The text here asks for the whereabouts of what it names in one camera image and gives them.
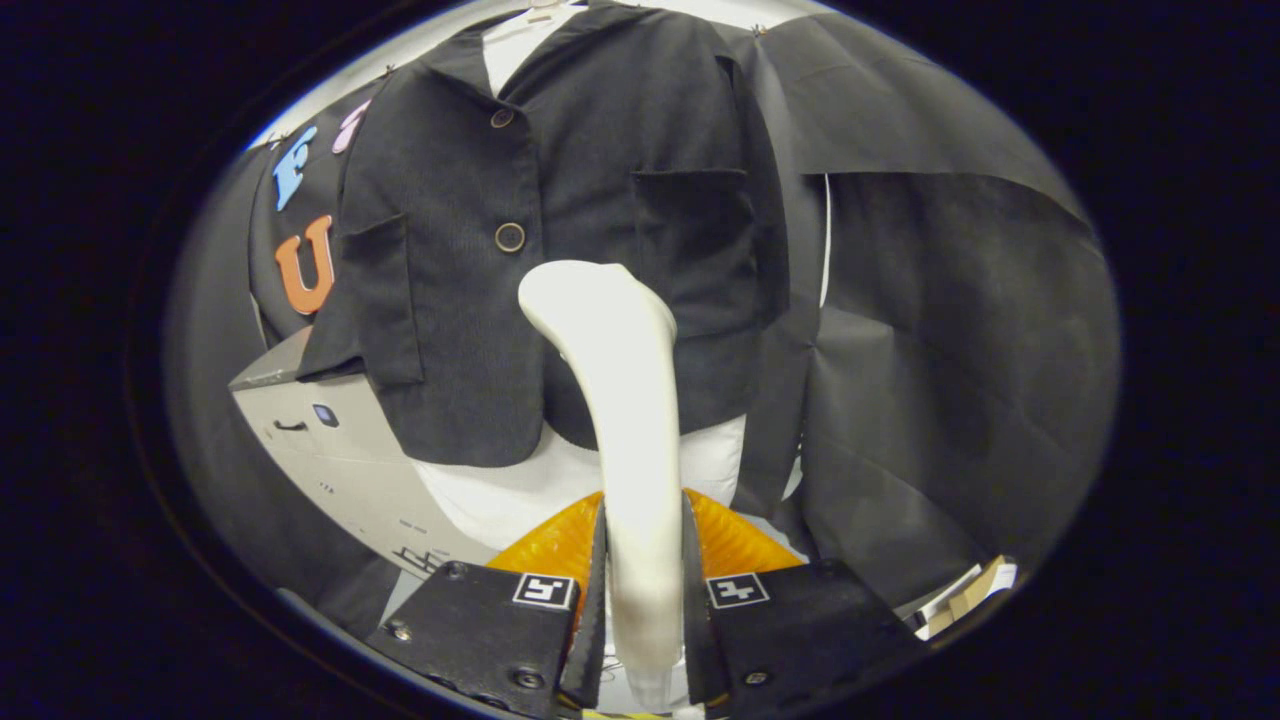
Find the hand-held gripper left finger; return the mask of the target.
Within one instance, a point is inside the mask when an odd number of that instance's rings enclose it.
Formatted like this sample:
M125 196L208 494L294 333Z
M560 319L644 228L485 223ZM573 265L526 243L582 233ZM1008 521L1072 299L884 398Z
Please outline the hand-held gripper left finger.
M443 691L534 719L579 719L605 657L605 519L588 495L486 564L442 564L367 644Z

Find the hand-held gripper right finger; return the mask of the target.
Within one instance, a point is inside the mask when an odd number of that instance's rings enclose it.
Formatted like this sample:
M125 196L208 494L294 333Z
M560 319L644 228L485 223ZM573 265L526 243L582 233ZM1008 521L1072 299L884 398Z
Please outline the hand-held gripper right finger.
M708 712L814 712L920 660L915 632L844 561L804 561L684 493L687 698Z

